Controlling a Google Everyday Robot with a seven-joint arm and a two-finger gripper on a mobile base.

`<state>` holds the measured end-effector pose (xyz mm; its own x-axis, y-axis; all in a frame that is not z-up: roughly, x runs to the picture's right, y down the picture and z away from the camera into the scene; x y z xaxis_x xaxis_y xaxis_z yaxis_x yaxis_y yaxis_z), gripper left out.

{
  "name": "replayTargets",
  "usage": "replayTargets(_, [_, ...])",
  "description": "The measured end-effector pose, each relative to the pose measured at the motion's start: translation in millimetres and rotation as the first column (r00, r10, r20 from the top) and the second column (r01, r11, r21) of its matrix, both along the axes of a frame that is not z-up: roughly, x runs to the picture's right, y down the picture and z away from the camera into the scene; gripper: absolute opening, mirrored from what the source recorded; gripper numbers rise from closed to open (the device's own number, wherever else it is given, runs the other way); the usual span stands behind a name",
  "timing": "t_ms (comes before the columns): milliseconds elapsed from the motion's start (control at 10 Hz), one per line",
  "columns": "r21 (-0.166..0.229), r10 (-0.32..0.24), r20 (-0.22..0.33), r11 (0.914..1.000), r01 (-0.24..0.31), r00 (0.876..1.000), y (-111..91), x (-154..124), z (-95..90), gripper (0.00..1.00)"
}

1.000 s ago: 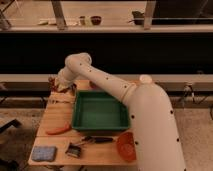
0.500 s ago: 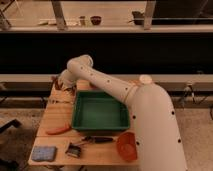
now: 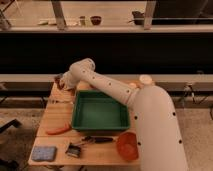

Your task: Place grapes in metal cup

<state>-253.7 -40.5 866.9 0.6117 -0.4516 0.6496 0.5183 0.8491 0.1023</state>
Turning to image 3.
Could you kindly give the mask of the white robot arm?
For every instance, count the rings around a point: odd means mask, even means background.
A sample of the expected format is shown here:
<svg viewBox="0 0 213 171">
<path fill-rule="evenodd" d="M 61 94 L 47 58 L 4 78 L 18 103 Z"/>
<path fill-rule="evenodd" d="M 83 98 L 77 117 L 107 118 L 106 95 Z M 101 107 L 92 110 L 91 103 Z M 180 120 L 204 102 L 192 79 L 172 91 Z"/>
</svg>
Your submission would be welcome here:
<svg viewBox="0 0 213 171">
<path fill-rule="evenodd" d="M 64 89 L 73 89 L 80 81 L 89 83 L 133 111 L 137 117 L 136 137 L 140 143 L 142 171 L 188 171 L 175 107 L 163 88 L 154 84 L 133 88 L 98 74 L 90 58 L 71 64 L 59 84 Z"/>
</svg>

